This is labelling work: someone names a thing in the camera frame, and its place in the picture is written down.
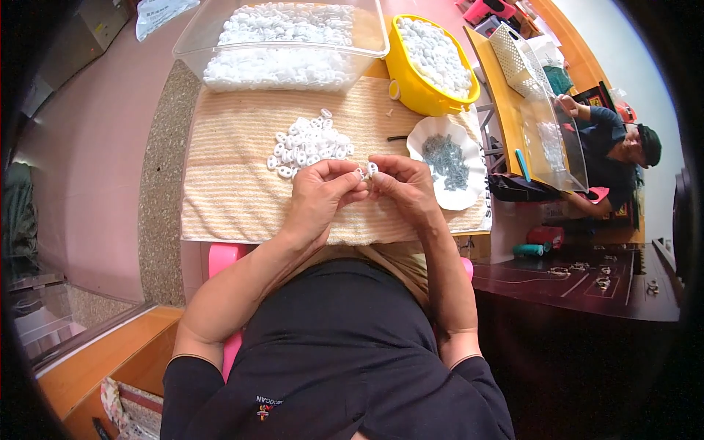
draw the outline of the clear plastic container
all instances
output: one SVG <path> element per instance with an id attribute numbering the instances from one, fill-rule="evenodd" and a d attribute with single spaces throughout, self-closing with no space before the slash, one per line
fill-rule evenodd
<path id="1" fill-rule="evenodd" d="M 560 191 L 587 192 L 584 152 L 574 118 L 544 89 L 521 103 L 526 162 L 532 177 Z"/>
<path id="2" fill-rule="evenodd" d="M 308 7 L 321 5 L 350 5 L 352 11 L 352 29 L 350 46 L 314 42 L 245 42 L 236 44 L 223 44 L 218 46 L 223 25 L 230 19 L 233 12 L 242 6 L 266 5 L 268 2 L 251 2 L 243 0 L 208 0 L 201 4 L 199 11 L 178 39 L 173 50 L 176 59 L 183 60 L 193 73 L 204 84 L 203 72 L 208 63 L 218 55 L 233 55 L 238 59 L 243 56 L 256 58 L 261 54 L 261 49 L 276 49 L 291 51 L 297 54 L 306 54 L 307 51 L 333 51 L 331 56 L 341 56 L 346 60 L 345 81 L 337 92 L 346 93 L 362 74 L 369 68 L 374 60 L 385 57 L 389 52 L 389 36 L 386 33 L 384 16 L 379 0 L 333 0 L 316 1 L 307 3 Z M 220 91 L 220 85 L 206 84 L 211 89 Z M 282 86 L 280 84 L 255 84 L 251 89 L 316 89 L 314 86 L 297 87 Z"/>

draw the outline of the black t-shirt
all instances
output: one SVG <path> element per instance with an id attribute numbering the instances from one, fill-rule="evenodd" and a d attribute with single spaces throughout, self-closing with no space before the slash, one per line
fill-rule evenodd
<path id="1" fill-rule="evenodd" d="M 355 259 L 316 265 L 247 324 L 227 384 L 210 363 L 164 374 L 162 439 L 513 439 L 480 357 L 450 371 L 410 292 Z"/>
<path id="2" fill-rule="evenodd" d="M 591 106 L 591 126 L 579 131 L 586 175 L 590 187 L 609 189 L 606 196 L 614 210 L 619 210 L 636 188 L 636 166 L 607 156 L 626 137 L 626 128 L 616 112 Z"/>

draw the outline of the white paper plate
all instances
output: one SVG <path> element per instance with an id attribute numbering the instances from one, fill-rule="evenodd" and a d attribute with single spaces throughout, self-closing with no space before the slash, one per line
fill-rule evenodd
<path id="1" fill-rule="evenodd" d="M 460 145 L 464 164 L 469 168 L 467 189 L 457 191 L 445 190 L 445 177 L 440 177 L 434 183 L 435 198 L 441 208 L 447 210 L 463 210 L 474 205 L 479 193 L 484 190 L 484 164 L 479 152 L 479 145 L 467 134 L 462 125 L 452 123 L 446 116 L 433 118 L 429 116 L 420 121 L 408 135 L 406 146 L 410 157 L 417 161 L 423 160 L 423 143 L 433 134 L 450 135 L 452 142 Z"/>

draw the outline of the beige towel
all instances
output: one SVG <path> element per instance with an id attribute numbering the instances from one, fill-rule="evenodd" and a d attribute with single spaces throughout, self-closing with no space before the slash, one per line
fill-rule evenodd
<path id="1" fill-rule="evenodd" d="M 297 117 L 315 118 L 321 108 L 334 127 L 356 145 L 364 168 L 370 154 L 408 155 L 406 136 L 424 117 L 389 99 L 389 81 L 362 77 L 346 96 L 322 92 L 247 91 L 216 94 L 203 88 L 194 111 L 184 199 L 182 239 L 262 243 L 273 237 L 288 211 L 291 180 L 266 167 L 276 141 Z M 385 115 L 389 110 L 391 117 Z M 481 144 L 476 111 L 453 116 Z M 452 232 L 488 231 L 491 209 L 482 192 L 463 211 L 444 211 Z M 417 239 L 386 197 L 346 206 L 333 219 L 328 244 L 366 245 Z"/>

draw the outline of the hand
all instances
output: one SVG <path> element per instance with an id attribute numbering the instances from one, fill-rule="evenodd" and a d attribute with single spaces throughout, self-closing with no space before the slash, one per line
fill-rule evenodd
<path id="1" fill-rule="evenodd" d="M 430 167 L 426 163 L 405 156 L 383 154 L 371 155 L 369 161 L 379 166 L 379 172 L 372 176 L 374 189 L 370 199 L 376 200 L 381 194 L 394 199 L 398 211 L 417 232 L 442 218 L 435 199 Z"/>
<path id="2" fill-rule="evenodd" d="M 358 167 L 351 161 L 320 161 L 299 171 L 280 234 L 300 250 L 325 245 L 335 212 L 369 195 L 367 183 L 355 171 Z"/>
<path id="3" fill-rule="evenodd" d="M 560 104 L 566 114 L 572 116 L 573 118 L 576 118 L 579 115 L 577 102 L 571 96 L 561 94 L 557 97 L 555 103 Z"/>

